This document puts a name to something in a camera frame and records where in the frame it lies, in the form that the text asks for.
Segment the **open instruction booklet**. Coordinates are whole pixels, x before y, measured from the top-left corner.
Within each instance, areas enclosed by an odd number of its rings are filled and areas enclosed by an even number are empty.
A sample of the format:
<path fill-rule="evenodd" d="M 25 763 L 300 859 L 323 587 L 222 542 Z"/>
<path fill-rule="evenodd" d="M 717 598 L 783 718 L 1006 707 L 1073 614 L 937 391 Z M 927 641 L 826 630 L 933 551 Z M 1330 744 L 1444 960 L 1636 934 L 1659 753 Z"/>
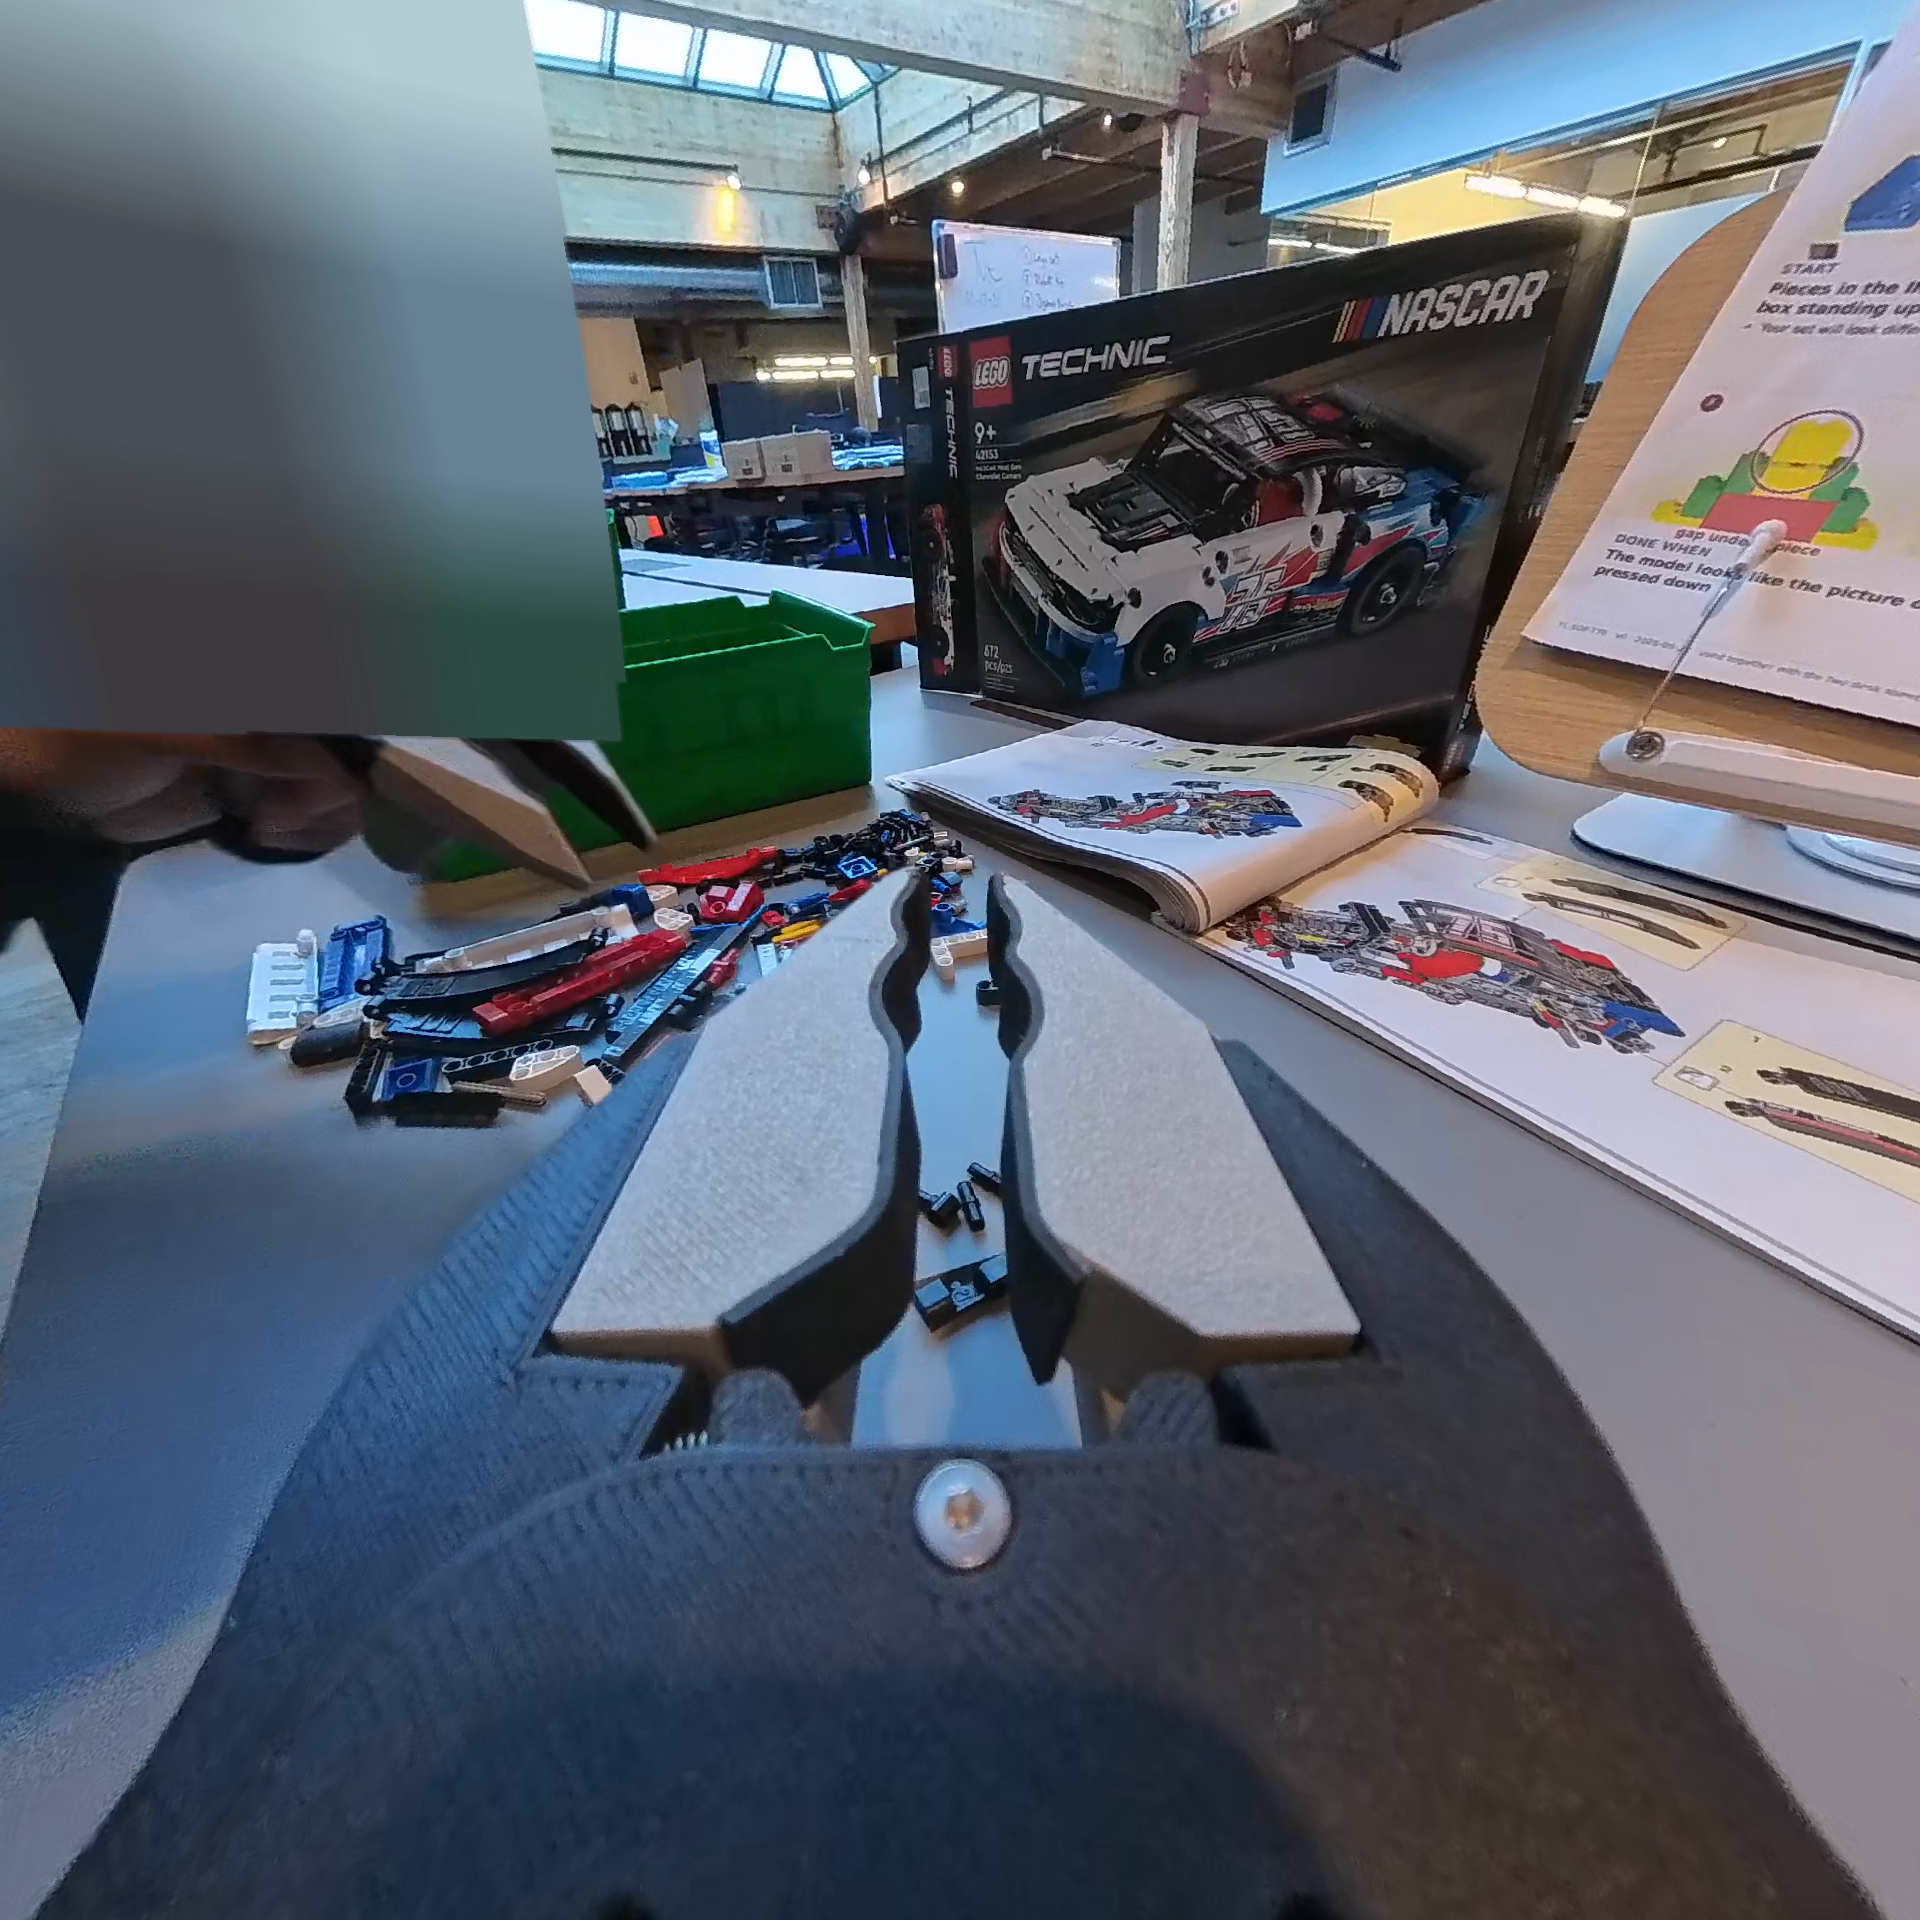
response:
<path fill-rule="evenodd" d="M 891 774 L 1722 1237 L 1917 1331 L 1911 968 L 1441 823 L 1383 744 L 1078 725 Z"/>

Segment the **cluttered work table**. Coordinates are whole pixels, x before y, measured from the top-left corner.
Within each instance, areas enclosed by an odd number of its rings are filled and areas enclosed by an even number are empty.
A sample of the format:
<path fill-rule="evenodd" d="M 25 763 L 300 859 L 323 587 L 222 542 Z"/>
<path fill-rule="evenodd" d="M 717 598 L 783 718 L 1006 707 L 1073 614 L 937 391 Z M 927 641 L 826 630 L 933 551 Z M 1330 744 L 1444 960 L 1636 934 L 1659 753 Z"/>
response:
<path fill-rule="evenodd" d="M 634 513 L 775 511 L 813 498 L 865 498 L 901 490 L 901 463 L 834 466 L 813 475 L 733 478 L 726 471 L 613 471 L 603 483 L 607 507 Z"/>

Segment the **grey desk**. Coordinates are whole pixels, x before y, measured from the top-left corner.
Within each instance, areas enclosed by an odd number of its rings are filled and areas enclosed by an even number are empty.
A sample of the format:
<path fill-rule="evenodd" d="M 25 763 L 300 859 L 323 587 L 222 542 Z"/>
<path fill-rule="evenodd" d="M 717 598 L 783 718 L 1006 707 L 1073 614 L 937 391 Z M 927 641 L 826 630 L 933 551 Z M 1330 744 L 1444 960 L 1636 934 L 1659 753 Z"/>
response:
<path fill-rule="evenodd" d="M 695 1039 L 342 1367 L 36 1915 L 1876 1915 L 1547 1350 L 1246 1043 L 1345 1355 L 953 1454 L 558 1350 Z"/>

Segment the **person's left hand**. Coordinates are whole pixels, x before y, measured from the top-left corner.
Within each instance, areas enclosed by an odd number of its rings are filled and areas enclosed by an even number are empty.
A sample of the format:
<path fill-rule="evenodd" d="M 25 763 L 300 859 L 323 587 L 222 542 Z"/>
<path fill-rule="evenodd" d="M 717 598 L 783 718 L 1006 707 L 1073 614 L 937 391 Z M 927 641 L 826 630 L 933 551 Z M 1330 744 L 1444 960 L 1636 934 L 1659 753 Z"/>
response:
<path fill-rule="evenodd" d="M 363 798 L 310 736 L 141 736 L 148 751 L 129 798 L 99 826 L 124 845 L 228 830 L 244 855 L 319 857 L 363 826 Z"/>

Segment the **black connector brick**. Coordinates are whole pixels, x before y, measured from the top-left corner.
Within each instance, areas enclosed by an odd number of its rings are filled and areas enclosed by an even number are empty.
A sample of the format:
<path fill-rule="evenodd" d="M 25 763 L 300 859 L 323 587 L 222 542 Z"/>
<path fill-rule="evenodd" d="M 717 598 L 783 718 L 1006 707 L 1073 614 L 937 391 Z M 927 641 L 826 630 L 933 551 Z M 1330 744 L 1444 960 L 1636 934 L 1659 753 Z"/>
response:
<path fill-rule="evenodd" d="M 950 1331 L 972 1323 L 982 1311 L 1004 1305 L 1007 1294 L 1006 1272 L 1006 1255 L 987 1255 L 937 1275 L 919 1277 L 914 1281 L 913 1305 L 926 1331 Z"/>

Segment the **pile of toy bricks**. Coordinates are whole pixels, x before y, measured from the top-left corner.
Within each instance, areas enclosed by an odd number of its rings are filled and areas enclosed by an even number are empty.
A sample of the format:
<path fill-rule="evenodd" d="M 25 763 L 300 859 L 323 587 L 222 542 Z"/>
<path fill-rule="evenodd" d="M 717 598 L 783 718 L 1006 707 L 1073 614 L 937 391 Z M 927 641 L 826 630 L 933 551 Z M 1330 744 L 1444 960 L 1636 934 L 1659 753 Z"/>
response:
<path fill-rule="evenodd" d="M 827 933 L 879 880 L 927 882 L 934 961 L 981 934 L 974 857 L 901 806 L 851 832 L 686 857 L 531 925 L 401 952 L 385 915 L 260 943 L 247 1042 L 298 1072 L 345 1066 L 358 1125 L 487 1129 L 555 1091 L 594 1103 L 652 1043 L 683 1035 Z"/>

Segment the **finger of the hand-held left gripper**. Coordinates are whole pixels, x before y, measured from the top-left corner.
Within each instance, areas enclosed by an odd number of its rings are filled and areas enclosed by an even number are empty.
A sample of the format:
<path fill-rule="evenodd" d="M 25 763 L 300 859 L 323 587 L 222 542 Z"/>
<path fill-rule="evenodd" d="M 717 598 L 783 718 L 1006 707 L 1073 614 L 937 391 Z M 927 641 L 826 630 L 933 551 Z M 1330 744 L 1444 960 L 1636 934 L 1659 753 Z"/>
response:
<path fill-rule="evenodd" d="M 513 867 L 587 883 L 579 849 L 548 803 L 499 758 L 450 736 L 369 739 L 369 847 L 423 878 L 445 841 L 489 847 Z"/>
<path fill-rule="evenodd" d="M 563 738 L 501 738 L 499 765 L 561 833 L 563 845 L 579 855 L 577 830 L 610 833 L 591 841 L 646 849 L 655 830 L 643 813 L 630 789 L 601 744 Z"/>

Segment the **whiteboard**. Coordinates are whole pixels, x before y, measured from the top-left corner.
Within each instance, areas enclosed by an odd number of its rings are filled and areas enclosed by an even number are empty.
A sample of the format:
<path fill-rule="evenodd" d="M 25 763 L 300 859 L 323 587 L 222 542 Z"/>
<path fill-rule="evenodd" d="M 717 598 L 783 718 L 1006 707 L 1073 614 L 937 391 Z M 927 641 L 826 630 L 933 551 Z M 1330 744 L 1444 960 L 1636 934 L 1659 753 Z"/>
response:
<path fill-rule="evenodd" d="M 1119 297 L 1119 240 L 930 221 L 942 334 L 1021 322 Z"/>

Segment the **wooden document stand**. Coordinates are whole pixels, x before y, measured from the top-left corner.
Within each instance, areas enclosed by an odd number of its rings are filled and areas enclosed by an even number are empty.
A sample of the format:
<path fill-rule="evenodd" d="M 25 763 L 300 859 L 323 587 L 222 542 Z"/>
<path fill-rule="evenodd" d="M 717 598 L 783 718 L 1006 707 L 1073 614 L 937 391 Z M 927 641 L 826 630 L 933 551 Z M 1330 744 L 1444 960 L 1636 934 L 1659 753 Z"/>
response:
<path fill-rule="evenodd" d="M 1617 795 L 1574 839 L 1670 874 L 1915 941 L 1915 726 L 1526 634 L 1790 194 L 1710 229 L 1631 317 L 1489 641 L 1479 705 L 1502 751 Z"/>

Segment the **toy car set box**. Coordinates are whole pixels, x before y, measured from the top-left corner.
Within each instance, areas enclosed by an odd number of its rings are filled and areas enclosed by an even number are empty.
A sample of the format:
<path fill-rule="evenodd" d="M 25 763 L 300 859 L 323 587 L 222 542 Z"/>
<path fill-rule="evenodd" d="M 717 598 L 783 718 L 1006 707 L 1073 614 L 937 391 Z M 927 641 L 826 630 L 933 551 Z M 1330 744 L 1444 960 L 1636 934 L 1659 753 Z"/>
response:
<path fill-rule="evenodd" d="M 1455 774 L 1620 251 L 1555 213 L 908 343 L 921 683 Z"/>

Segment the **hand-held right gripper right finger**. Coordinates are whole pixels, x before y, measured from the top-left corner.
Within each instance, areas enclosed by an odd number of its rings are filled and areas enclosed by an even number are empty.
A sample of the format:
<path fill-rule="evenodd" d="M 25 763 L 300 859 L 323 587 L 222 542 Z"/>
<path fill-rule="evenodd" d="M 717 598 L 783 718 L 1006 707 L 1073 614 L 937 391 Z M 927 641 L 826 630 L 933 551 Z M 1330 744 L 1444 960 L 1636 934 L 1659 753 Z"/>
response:
<path fill-rule="evenodd" d="M 1361 1318 L 1198 1014 L 1046 902 L 989 887 L 1015 1331 L 1081 1384 L 1351 1352 Z"/>

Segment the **white table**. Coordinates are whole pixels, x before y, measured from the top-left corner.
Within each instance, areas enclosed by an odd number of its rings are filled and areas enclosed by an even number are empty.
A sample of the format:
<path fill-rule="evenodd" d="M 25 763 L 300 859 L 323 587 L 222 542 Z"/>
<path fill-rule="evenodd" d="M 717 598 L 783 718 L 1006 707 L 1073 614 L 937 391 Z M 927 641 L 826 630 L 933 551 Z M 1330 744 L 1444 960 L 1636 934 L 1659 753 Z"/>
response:
<path fill-rule="evenodd" d="M 873 655 L 890 647 L 919 645 L 914 587 L 906 576 L 691 557 L 644 547 L 620 547 L 617 562 L 627 607 L 666 607 L 714 597 L 764 605 L 783 591 L 869 622 Z"/>

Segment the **printed instruction sheet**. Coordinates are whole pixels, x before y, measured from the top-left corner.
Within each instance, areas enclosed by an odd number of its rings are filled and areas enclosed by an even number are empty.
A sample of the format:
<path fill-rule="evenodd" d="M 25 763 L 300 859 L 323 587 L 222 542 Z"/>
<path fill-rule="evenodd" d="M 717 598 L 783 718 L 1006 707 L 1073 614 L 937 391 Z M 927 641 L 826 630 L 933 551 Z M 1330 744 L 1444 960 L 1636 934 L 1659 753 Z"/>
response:
<path fill-rule="evenodd" d="M 1526 634 L 1915 726 L 1917 30 L 1708 326 Z"/>

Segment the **green plastic bin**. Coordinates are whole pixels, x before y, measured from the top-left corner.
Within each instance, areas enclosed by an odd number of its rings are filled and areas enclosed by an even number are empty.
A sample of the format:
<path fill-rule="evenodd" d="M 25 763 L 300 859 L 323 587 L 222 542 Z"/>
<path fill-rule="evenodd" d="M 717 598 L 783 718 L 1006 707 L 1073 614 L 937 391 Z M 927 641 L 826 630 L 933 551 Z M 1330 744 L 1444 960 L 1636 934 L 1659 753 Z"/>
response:
<path fill-rule="evenodd" d="M 660 832 L 873 778 L 873 622 L 798 591 L 622 589 L 623 681 L 601 742 Z"/>

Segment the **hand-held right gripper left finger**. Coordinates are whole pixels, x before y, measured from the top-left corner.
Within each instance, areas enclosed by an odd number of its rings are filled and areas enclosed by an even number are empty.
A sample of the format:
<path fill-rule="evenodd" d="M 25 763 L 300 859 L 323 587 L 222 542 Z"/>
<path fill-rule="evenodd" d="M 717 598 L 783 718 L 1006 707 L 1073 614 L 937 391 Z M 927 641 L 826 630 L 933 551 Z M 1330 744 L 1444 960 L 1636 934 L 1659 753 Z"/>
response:
<path fill-rule="evenodd" d="M 761 1368 L 813 1403 L 909 1305 L 927 878 L 877 880 L 710 1014 L 550 1325 L 561 1352 Z"/>

